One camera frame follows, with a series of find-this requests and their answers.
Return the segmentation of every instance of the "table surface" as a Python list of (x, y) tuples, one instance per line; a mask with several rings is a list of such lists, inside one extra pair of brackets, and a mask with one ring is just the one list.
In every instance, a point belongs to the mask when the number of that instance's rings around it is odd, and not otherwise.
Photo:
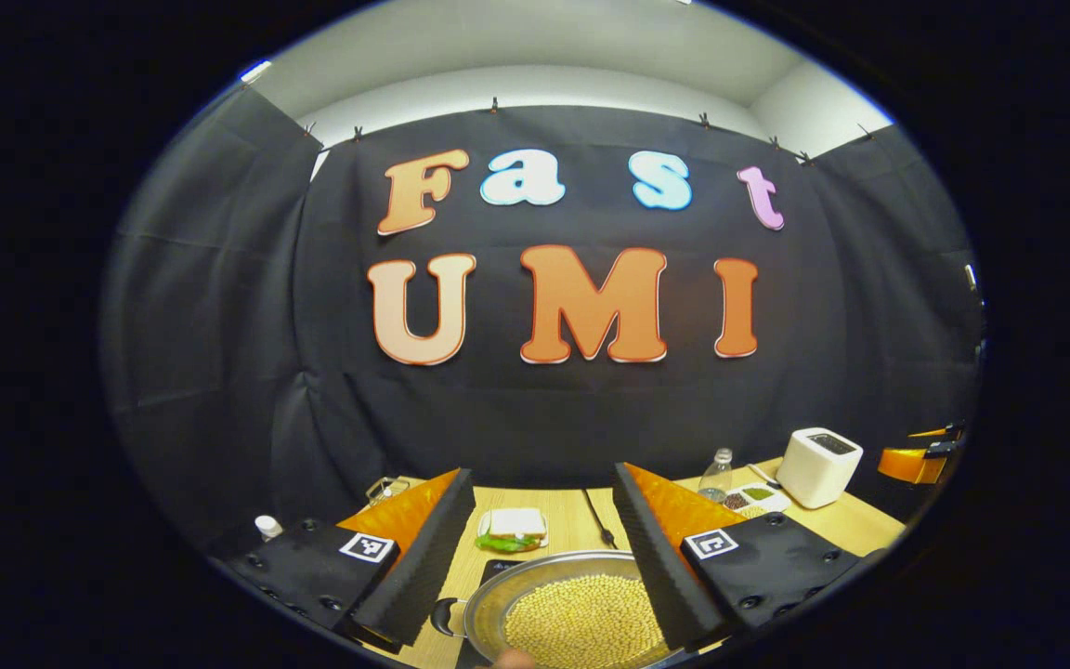
[[(759, 468), (767, 475), (775, 475), (781, 461), (781, 457), (762, 461), (759, 462)], [(412, 486), (422, 483), (419, 478), (404, 477), (404, 480), (411, 482)], [(696, 490), (699, 482), (700, 476), (697, 475), (694, 478), (683, 478), (676, 483)], [(734, 470), (734, 487), (761, 482), (762, 478), (752, 473), (748, 467)], [(629, 550), (630, 544), (625, 537), (625, 530), (622, 528), (622, 521), (616, 516), (616, 507), (613, 505), (612, 489), (592, 488), (588, 495), (594, 501), (594, 507), (597, 510), (597, 516), (601, 523), (613, 533), (616, 547), (620, 550)], [(487, 560), (537, 560), (564, 551), (609, 549), (610, 547), (602, 543), (600, 530), (588, 511), (585, 496), (578, 489), (532, 490), (474, 486), (473, 496), (475, 496), (476, 507), (473, 510), (470, 520), (464, 524), (454, 562), (448, 568), (445, 584), (440, 591), (441, 597), (469, 598), (480, 583)], [(473, 541), (476, 538), (476, 527), (482, 519), (482, 514), (492, 508), (509, 507), (536, 507), (544, 512), (548, 524), (547, 546), (513, 556), (485, 551), (473, 546)], [(880, 549), (880, 547), (890, 546), (890, 543), (895, 542), (895, 538), (905, 529), (905, 526), (895, 518), (871, 507), (847, 492), (835, 503), (819, 510), (802, 508), (801, 505), (792, 500), (790, 507), (784, 513), (798, 520), (800, 524), (806, 526), (808, 530), (812, 530), (820, 536), (827, 538), (828, 542), (840, 546), (841, 549), (857, 556), (863, 556)], [(462, 634), (461, 611), (462, 606), (454, 606), (449, 627), (452, 630)], [(421, 669), (452, 669), (457, 666), (457, 655), (460, 652), (461, 643), (462, 640), (459, 637), (441, 635), (431, 623), (425, 623), (415, 644), (403, 647), (398, 655), (391, 655), (387, 652), (381, 653), (404, 662), (407, 665), (418, 666)], [(710, 651), (717, 645), (713, 644), (701, 652)], [(380, 652), (374, 648), (369, 648), (369, 650)]]

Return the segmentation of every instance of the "hand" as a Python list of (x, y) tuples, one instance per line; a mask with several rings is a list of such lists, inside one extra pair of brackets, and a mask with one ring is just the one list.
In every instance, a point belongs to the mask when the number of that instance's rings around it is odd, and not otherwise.
[(535, 658), (518, 649), (508, 648), (498, 655), (489, 669), (535, 669)]

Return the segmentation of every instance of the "bottle cap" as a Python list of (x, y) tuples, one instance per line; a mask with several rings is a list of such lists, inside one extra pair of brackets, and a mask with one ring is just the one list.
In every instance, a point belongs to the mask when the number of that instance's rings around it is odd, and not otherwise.
[(279, 521), (273, 519), (271, 516), (259, 516), (255, 519), (255, 527), (266, 538), (275, 538), (284, 533), (284, 528), (281, 528)]

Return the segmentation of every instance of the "metal bowl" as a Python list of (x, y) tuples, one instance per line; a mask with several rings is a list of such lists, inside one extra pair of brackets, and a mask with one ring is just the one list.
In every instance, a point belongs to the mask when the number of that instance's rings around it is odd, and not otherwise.
[[(482, 656), (493, 662), (504, 649), (509, 648), (506, 644), (503, 623), (518, 598), (539, 586), (592, 575), (612, 575), (642, 580), (637, 563), (633, 562), (633, 553), (630, 551), (582, 550), (531, 560), (485, 581), (470, 596), (464, 604), (463, 612), (468, 640)], [(620, 665), (608, 666), (607, 669), (646, 669), (678, 652), (673, 652), (666, 643), (659, 642), (642, 655), (622, 662)]]

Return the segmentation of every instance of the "orange letter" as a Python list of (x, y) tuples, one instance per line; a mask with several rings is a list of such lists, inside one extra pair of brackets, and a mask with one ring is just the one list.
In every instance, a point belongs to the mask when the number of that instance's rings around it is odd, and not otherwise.
[(468, 164), (469, 154), (453, 149), (392, 166), (386, 170), (391, 179), (391, 204), (386, 217), (378, 222), (378, 234), (395, 234), (432, 223), (437, 209), (424, 207), (424, 194), (432, 194), (433, 202), (445, 199), (454, 185), (447, 168), (463, 169)]
[(560, 338), (560, 317), (585, 360), (594, 360), (616, 319), (607, 351), (617, 362), (656, 362), (667, 355), (658, 338), (658, 275), (667, 257), (654, 249), (622, 250), (600, 291), (581, 259), (567, 246), (531, 246), (522, 263), (535, 280), (532, 339), (519, 354), (532, 364), (568, 360), (572, 348)]
[(725, 293), (725, 318), (721, 323), (721, 338), (714, 344), (714, 351), (722, 359), (750, 355), (756, 351), (756, 339), (750, 331), (750, 288), (756, 278), (756, 267), (738, 259), (722, 258), (713, 263), (713, 270), (721, 276), (721, 290)]
[(438, 279), (440, 320), (430, 337), (416, 337), (407, 326), (407, 283), (415, 263), (387, 261), (366, 272), (374, 286), (374, 337), (378, 347), (404, 364), (441, 364), (457, 355), (464, 340), (464, 278), (476, 268), (469, 254), (437, 256), (428, 272)]

